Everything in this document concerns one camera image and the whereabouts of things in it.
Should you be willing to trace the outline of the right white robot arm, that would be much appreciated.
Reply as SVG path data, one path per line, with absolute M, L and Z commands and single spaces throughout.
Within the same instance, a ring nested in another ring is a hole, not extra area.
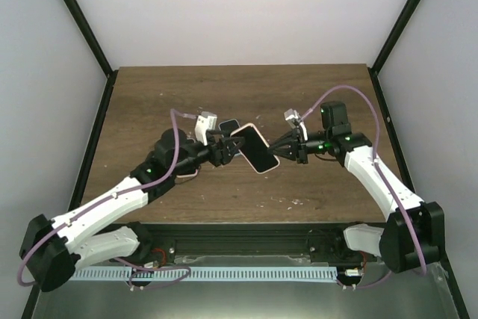
M 348 226 L 332 242 L 334 257 L 349 261 L 358 251 L 376 256 L 394 273 L 425 268 L 442 260 L 445 251 L 444 212 L 425 202 L 388 169 L 362 133 L 353 132 L 343 102 L 320 105 L 323 128 L 308 131 L 293 109 L 284 113 L 291 130 L 270 145 L 269 153 L 307 164 L 310 155 L 331 155 L 355 176 L 379 206 L 383 227 Z

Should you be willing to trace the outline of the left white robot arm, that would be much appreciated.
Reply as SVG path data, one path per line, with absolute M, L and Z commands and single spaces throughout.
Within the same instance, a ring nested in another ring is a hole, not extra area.
M 142 225 L 135 222 L 112 232 L 105 227 L 173 189 L 177 176 L 192 173 L 205 162 L 215 167 L 230 163 L 245 144 L 244 137 L 224 131 L 207 129 L 191 140 L 178 128 L 166 130 L 146 159 L 106 193 L 52 219 L 39 214 L 30 220 L 19 250 L 17 282 L 50 292 L 77 270 L 101 261 L 146 261 L 153 245 Z

